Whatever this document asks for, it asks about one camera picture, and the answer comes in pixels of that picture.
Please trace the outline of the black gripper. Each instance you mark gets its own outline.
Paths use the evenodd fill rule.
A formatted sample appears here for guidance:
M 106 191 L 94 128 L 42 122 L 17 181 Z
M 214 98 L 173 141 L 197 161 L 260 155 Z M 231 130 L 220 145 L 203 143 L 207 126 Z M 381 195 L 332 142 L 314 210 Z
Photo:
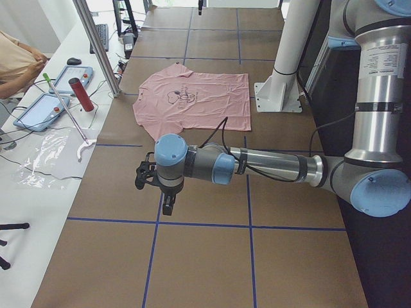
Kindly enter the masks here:
M 170 215 L 173 213 L 173 207 L 175 204 L 177 194 L 181 192 L 182 188 L 183 184 L 178 184 L 173 187 L 169 187 L 166 185 L 160 186 L 161 191 L 164 193 L 164 200 L 162 204 L 163 215 Z

